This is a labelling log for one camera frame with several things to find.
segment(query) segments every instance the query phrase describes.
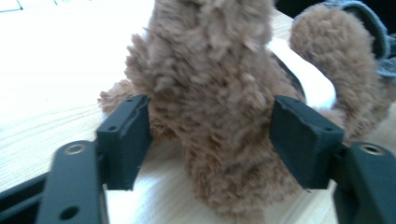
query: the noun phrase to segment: white strap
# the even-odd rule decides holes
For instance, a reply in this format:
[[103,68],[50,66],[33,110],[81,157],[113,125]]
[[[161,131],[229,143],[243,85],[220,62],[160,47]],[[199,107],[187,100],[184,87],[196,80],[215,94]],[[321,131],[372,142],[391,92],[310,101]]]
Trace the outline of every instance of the white strap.
[[285,40],[273,37],[267,47],[299,79],[307,105],[317,109],[331,109],[334,106],[335,87],[313,64],[291,50]]

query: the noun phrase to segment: wooden table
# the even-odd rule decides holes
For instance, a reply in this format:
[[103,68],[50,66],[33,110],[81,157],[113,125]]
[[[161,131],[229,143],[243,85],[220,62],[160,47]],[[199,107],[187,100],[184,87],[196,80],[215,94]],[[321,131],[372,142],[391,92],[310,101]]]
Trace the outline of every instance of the wooden table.
[[[125,46],[152,7],[143,5],[1,15],[15,22],[0,36],[0,191],[47,172],[63,144],[94,139],[102,121],[96,98],[123,78]],[[291,21],[275,11],[275,36],[288,39]],[[134,191],[107,193],[111,223],[226,223],[194,199],[179,149],[177,141],[155,142]],[[267,223],[335,223],[330,197],[296,194],[269,207]]]

